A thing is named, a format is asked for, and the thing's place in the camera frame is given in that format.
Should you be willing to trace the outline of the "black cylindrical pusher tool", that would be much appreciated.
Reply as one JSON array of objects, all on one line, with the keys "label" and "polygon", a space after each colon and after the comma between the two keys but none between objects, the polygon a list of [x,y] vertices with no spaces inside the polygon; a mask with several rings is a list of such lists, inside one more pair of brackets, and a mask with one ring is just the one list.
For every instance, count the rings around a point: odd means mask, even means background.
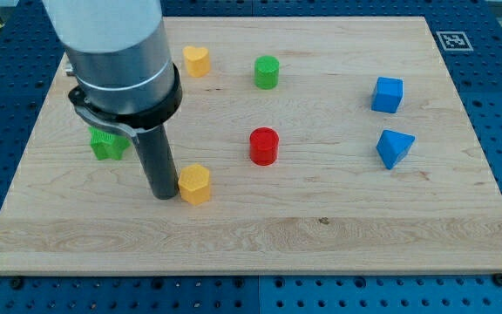
[{"label": "black cylindrical pusher tool", "polygon": [[137,128],[132,142],[153,195],[161,200],[176,196],[178,174],[164,126]]}]

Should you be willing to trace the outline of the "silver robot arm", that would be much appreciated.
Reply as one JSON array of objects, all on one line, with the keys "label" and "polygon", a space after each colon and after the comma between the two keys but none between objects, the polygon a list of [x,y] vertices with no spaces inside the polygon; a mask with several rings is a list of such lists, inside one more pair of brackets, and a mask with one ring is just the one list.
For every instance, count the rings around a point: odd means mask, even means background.
[{"label": "silver robot arm", "polygon": [[77,115],[131,140],[153,195],[178,194],[165,123],[182,100],[159,0],[43,0],[71,62]]}]

